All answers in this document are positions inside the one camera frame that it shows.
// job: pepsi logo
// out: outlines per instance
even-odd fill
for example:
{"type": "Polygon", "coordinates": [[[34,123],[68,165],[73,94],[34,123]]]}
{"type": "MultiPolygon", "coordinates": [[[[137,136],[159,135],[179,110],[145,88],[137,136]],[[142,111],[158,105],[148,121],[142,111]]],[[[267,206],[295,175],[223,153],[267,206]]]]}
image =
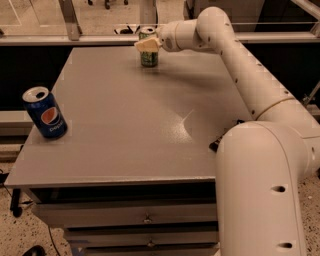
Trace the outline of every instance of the pepsi logo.
{"type": "Polygon", "coordinates": [[[44,111],[41,115],[41,120],[45,124],[55,125],[60,121],[59,111],[56,107],[52,107],[44,111]]]}

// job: table top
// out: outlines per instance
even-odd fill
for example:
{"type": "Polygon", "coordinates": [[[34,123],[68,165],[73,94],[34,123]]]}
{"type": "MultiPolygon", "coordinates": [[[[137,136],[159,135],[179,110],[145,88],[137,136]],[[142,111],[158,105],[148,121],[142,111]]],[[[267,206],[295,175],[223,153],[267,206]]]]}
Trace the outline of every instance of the table top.
{"type": "Polygon", "coordinates": [[[219,55],[159,52],[145,68],[132,46],[74,48],[53,94],[60,139],[33,127],[9,187],[214,180],[209,144],[250,115],[219,55]]]}

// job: glass panel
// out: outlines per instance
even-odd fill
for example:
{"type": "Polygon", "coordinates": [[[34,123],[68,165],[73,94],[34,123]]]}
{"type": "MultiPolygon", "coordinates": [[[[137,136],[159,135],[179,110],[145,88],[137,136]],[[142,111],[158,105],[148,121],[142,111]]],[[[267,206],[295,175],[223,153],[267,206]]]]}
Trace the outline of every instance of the glass panel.
{"type": "Polygon", "coordinates": [[[0,0],[0,26],[19,26],[20,21],[10,0],[0,0]]]}
{"type": "Polygon", "coordinates": [[[64,26],[64,19],[59,1],[57,0],[30,0],[40,26],[64,26]]]}
{"type": "Polygon", "coordinates": [[[55,0],[0,0],[2,12],[15,20],[1,23],[6,35],[66,35],[59,2],[55,0]]]}
{"type": "MultiPolygon", "coordinates": [[[[73,5],[83,35],[105,36],[128,25],[134,32],[141,22],[140,4],[146,1],[73,0],[73,5]]],[[[149,1],[157,4],[159,24],[197,18],[209,6],[225,10],[236,32],[310,31],[316,22],[291,1],[149,1]]],[[[0,0],[0,25],[6,35],[67,35],[58,0],[0,0]]]]}
{"type": "Polygon", "coordinates": [[[139,24],[140,0],[111,0],[110,9],[106,9],[105,0],[73,0],[78,22],[83,35],[115,35],[115,29],[125,29],[130,24],[133,30],[139,24]]]}

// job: can lid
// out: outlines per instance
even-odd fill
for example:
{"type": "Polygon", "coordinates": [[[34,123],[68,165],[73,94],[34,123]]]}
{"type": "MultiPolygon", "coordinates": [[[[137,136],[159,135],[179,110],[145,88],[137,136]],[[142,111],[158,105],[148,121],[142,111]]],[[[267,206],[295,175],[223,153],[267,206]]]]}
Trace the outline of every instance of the can lid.
{"type": "Polygon", "coordinates": [[[38,86],[27,90],[23,95],[22,99],[28,103],[39,102],[45,99],[49,94],[49,90],[46,87],[38,86]]]}

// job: drawer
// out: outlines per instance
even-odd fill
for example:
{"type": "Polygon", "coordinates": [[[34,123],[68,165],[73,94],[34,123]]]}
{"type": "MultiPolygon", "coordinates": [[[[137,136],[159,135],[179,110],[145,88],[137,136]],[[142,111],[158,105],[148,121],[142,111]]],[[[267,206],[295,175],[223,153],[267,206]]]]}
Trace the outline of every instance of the drawer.
{"type": "Polygon", "coordinates": [[[51,227],[98,227],[217,220],[210,200],[154,200],[38,204],[33,213],[51,227]]]}
{"type": "Polygon", "coordinates": [[[71,247],[124,247],[218,243],[217,222],[66,230],[71,247]]]}
{"type": "Polygon", "coordinates": [[[215,245],[179,245],[149,248],[95,248],[84,249],[86,256],[214,256],[218,252],[215,245]]]}

